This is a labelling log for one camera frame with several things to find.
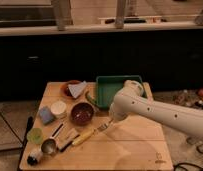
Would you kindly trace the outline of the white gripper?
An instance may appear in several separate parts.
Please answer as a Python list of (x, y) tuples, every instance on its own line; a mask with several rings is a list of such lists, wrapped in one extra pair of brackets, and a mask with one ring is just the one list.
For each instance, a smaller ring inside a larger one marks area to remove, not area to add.
[(127, 114), (115, 104), (110, 106), (109, 116), (114, 122), (120, 122), (127, 118)]

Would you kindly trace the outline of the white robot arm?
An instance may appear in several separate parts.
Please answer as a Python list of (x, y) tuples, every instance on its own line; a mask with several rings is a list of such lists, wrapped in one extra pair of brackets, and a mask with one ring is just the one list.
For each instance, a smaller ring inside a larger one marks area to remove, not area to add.
[(141, 83), (126, 80), (113, 98), (110, 117), (119, 122), (129, 113), (139, 114), (203, 142), (203, 110), (149, 100), (143, 97), (143, 93)]

